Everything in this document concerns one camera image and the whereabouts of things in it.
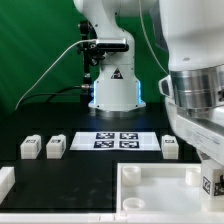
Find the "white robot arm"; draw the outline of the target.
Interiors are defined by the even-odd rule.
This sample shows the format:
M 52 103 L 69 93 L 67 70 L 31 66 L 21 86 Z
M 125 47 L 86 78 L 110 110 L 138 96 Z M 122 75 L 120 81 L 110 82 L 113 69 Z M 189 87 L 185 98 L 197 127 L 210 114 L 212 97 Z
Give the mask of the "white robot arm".
M 169 54 L 159 81 L 174 133 L 224 166 L 224 0 L 73 0 L 96 32 L 100 75 L 89 103 L 109 115 L 145 105 L 134 74 L 135 41 L 117 16 L 150 14 Z

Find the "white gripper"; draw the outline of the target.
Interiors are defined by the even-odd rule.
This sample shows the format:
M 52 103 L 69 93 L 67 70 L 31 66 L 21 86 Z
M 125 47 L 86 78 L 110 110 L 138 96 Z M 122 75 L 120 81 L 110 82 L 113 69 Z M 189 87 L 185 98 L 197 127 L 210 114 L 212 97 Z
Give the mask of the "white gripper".
M 174 134 L 197 149 L 201 162 L 212 158 L 224 166 L 224 106 L 210 108 L 203 119 L 188 116 L 168 97 L 165 107 Z

